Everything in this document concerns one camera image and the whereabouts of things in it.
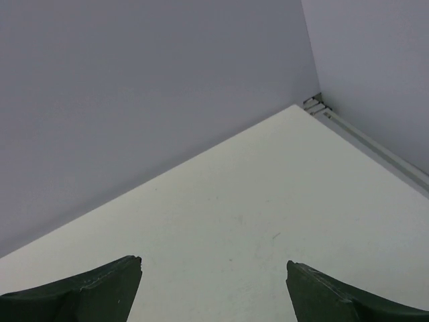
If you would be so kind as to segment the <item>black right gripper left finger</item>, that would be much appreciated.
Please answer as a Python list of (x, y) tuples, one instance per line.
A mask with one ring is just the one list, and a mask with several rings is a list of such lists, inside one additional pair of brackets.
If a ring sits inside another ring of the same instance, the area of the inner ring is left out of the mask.
[(62, 280), (1, 295), (2, 321), (126, 321), (141, 258), (125, 256)]

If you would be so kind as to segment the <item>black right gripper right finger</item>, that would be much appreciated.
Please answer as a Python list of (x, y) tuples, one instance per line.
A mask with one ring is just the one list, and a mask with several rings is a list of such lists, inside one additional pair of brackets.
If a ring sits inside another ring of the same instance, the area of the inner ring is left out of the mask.
[(428, 311), (399, 304), (288, 261), (286, 285), (298, 321), (427, 321)]

